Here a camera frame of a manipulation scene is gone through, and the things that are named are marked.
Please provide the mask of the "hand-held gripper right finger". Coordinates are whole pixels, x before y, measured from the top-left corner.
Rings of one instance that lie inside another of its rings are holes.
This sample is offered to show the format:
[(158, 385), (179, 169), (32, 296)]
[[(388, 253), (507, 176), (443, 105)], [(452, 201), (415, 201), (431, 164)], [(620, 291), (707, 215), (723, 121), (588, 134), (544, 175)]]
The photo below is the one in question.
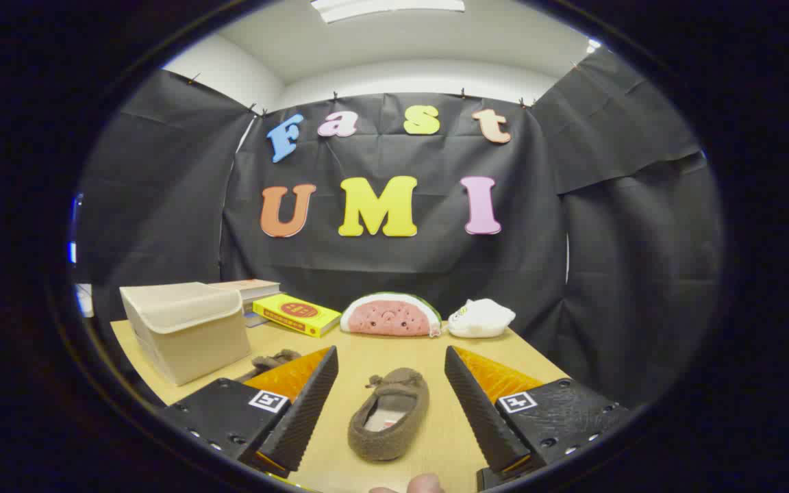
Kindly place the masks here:
[(562, 461), (631, 413), (568, 377), (542, 383), (457, 346), (447, 347), (444, 372), (486, 460), (479, 490)]

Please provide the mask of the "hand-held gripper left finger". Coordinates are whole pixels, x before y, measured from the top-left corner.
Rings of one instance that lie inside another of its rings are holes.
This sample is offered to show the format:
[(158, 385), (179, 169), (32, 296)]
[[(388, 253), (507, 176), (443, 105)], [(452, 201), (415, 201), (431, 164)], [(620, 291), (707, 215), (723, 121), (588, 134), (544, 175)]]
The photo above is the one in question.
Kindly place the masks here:
[(220, 455), (285, 479), (297, 471), (334, 381), (335, 346), (244, 383), (219, 378), (162, 410), (162, 419)]

